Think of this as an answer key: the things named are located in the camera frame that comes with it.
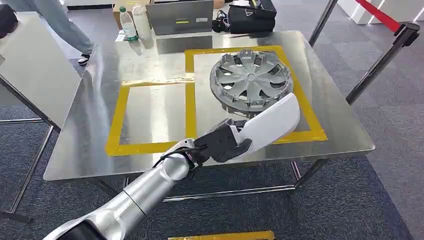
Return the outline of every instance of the gray floor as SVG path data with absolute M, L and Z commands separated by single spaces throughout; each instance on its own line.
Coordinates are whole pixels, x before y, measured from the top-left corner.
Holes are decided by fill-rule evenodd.
M 300 30 L 308 38 L 327 0 L 273 2 L 278 10 L 275 30 Z M 68 15 L 94 42 L 115 39 L 118 28 L 110 9 L 70 11 Z M 68 58 L 80 55 L 57 39 Z M 337 6 L 314 49 L 340 90 L 347 94 L 393 40 L 393 34 L 384 26 L 356 25 Z M 422 66 L 423 36 L 404 48 L 353 105 L 376 144 L 376 150 L 367 157 L 416 240 L 424 239 Z

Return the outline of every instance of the water bottle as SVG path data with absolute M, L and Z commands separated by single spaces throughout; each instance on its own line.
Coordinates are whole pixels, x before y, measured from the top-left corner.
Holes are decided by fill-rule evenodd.
M 141 39 L 152 38 L 150 30 L 149 19 L 147 18 L 146 7 L 140 4 L 134 5 L 132 8 L 132 18 L 134 19 L 135 29 L 137 30 L 138 37 Z
M 119 8 L 120 11 L 120 24 L 122 25 L 122 29 L 125 32 L 125 35 L 128 41 L 138 40 L 136 33 L 136 28 L 134 27 L 133 19 L 130 14 L 128 14 L 127 9 L 124 6 Z

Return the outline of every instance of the person's leg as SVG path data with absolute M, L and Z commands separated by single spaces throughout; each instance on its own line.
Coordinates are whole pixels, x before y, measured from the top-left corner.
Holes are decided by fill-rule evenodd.
M 57 35 L 82 53 L 78 63 L 86 64 L 94 45 L 86 34 L 68 18 L 59 0 L 31 1 L 36 7 L 37 12 L 45 18 Z
M 16 12 L 36 12 L 32 1 L 28 0 L 1 0 L 2 4 L 9 5 Z

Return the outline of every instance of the metal frame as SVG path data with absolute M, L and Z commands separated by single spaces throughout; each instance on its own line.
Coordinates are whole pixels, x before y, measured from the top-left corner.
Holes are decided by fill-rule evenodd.
M 280 191 L 289 191 L 290 195 L 299 191 L 303 185 L 309 181 L 312 176 L 326 163 L 329 159 L 318 159 L 313 165 L 302 175 L 299 174 L 299 169 L 295 161 L 292 161 L 290 164 L 292 166 L 293 174 L 296 178 L 296 183 L 290 185 L 281 185 L 281 186 L 269 186 L 269 187 L 259 187 L 259 188 L 250 188 L 242 190 L 231 190 L 231 191 L 217 191 L 211 193 L 200 193 L 200 194 L 191 194 L 191 195 L 181 195 L 181 196 L 169 196 L 163 200 L 164 203 L 167 202 L 176 202 L 184 200 L 193 200 L 193 199 L 208 199 L 208 198 L 217 198 L 217 197 L 227 197 L 227 196 L 240 196 L 240 195 L 250 195 L 250 194 L 261 194 L 261 193 L 270 193 L 270 192 L 280 192 Z
M 336 6 L 338 0 L 329 0 L 324 12 L 322 13 L 319 21 L 312 32 L 312 35 L 309 39 L 309 44 L 311 47 L 314 46 L 320 33 L 324 29 L 325 24 L 327 23 L 331 13 L 333 12 L 334 7 Z M 352 105 L 355 100 L 362 94 L 362 92 L 373 82 L 373 80 L 381 73 L 381 71 L 390 63 L 390 61 L 396 56 L 396 54 L 403 48 L 410 46 L 411 43 L 419 36 L 418 31 L 420 26 L 407 23 L 403 24 L 399 30 L 394 34 L 397 36 L 396 40 L 393 43 L 393 46 L 383 54 L 377 61 L 374 63 L 368 72 L 363 76 L 359 83 L 352 89 L 352 91 L 346 97 L 346 101 L 349 105 Z M 268 193 L 268 192 L 278 192 L 278 191 L 290 191 L 290 194 L 298 191 L 302 186 L 309 181 L 312 176 L 324 166 L 329 159 L 319 159 L 314 162 L 314 164 L 301 175 L 298 169 L 298 166 L 295 161 L 290 163 L 291 169 L 293 170 L 294 177 L 296 179 L 295 184 L 291 185 L 282 185 L 282 186 L 272 186 L 272 187 L 261 187 L 261 188 L 251 188 L 251 189 L 242 189 L 242 190 L 230 190 L 230 191 L 220 191 L 220 192 L 211 192 L 211 193 L 200 193 L 200 194 L 191 194 L 191 195 L 181 195 L 181 196 L 170 196 L 165 198 L 164 202 L 175 202 L 183 200 L 192 200 L 192 199 L 206 199 L 206 198 L 216 198 L 216 197 L 225 197 L 225 196 L 237 196 L 237 195 L 248 195 L 248 194 L 257 194 L 257 193 Z M 129 183 L 128 177 L 125 177 L 123 187 L 127 186 Z M 108 193 L 110 196 L 114 197 L 115 190 L 108 186 L 105 182 L 102 184 L 95 184 L 97 187 Z
M 321 34 L 324 26 L 327 23 L 331 13 L 333 12 L 334 7 L 336 6 L 338 0 L 329 0 L 327 6 L 322 12 L 321 17 L 312 32 L 312 35 L 309 39 L 309 44 L 311 47 L 314 47 L 315 42 Z M 392 61 L 392 59 L 399 53 L 403 47 L 409 47 L 415 39 L 420 35 L 418 31 L 420 26 L 414 23 L 402 24 L 397 32 L 394 33 L 397 38 L 393 42 L 393 45 L 387 50 L 379 59 L 370 67 L 370 69 L 365 73 L 362 79 L 357 83 L 357 85 L 352 89 L 352 91 L 347 95 L 346 101 L 349 105 L 352 105 L 356 99 L 365 91 L 365 89 L 376 79 L 376 77 L 383 71 L 383 69 Z
M 4 62 L 3 56 L 0 55 L 0 65 Z M 41 146 L 39 147 L 37 154 L 34 160 L 29 167 L 28 172 L 26 173 L 25 179 L 21 183 L 19 187 L 19 192 L 15 197 L 12 206 L 9 211 L 0 210 L 0 219 L 10 219 L 22 223 L 29 223 L 31 221 L 31 217 L 24 216 L 16 213 L 16 210 L 21 203 L 22 198 L 24 197 L 25 191 L 28 188 L 28 185 L 31 182 L 31 179 L 34 175 L 34 171 L 37 167 L 37 164 L 40 161 L 41 156 L 43 155 L 44 149 L 46 148 L 47 143 L 49 142 L 50 136 L 52 135 L 53 130 L 60 132 L 60 127 L 53 122 L 50 118 L 48 118 L 44 112 L 42 112 L 37 106 L 35 106 L 28 98 L 26 98 L 15 86 L 13 86 L 10 82 L 8 82 L 1 74 L 0 74 L 0 85 L 5 87 L 10 93 L 12 93 L 18 100 L 20 100 L 25 106 L 27 106 L 31 111 L 37 114 L 40 118 L 29 118 L 29 119 L 10 119 L 10 120 L 0 120 L 0 125 L 2 124 L 28 124 L 28 123 L 43 123 L 46 122 L 49 126 L 49 129 L 44 136 Z
M 261 194 L 261 193 L 271 193 L 271 192 L 280 192 L 280 191 L 289 191 L 290 195 L 293 195 L 299 191 L 303 185 L 308 182 L 312 176 L 326 163 L 328 163 L 328 158 L 318 159 L 313 165 L 303 174 L 300 175 L 298 166 L 295 161 L 290 163 L 296 182 L 289 185 L 280 185 L 280 186 L 269 186 L 269 187 L 258 187 L 258 188 L 249 188 L 241 190 L 229 190 L 229 191 L 217 191 L 217 192 L 208 192 L 208 193 L 199 193 L 199 194 L 190 194 L 190 195 L 180 195 L 180 196 L 169 196 L 166 197 L 163 202 L 177 202 L 184 200 L 194 200 L 194 199 L 209 199 L 209 198 L 219 198 L 219 197 L 228 197 L 228 196 L 240 196 L 240 195 L 250 195 L 250 194 Z M 102 180 L 90 180 L 90 183 L 98 187 L 100 190 L 104 191 L 111 197 L 118 195 L 113 187 L 108 185 Z M 129 178 L 126 176 L 123 187 L 126 187 L 129 184 Z

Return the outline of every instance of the red barrier rope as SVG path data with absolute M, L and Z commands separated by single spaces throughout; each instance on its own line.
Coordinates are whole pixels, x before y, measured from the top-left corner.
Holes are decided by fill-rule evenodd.
M 388 29 L 392 32 L 396 32 L 401 26 L 397 21 L 393 20 L 393 18 L 386 15 L 384 12 L 377 9 L 371 3 L 367 2 L 367 0 L 356 0 L 363 8 L 365 8 L 370 14 L 374 15 L 375 18 L 380 20 Z

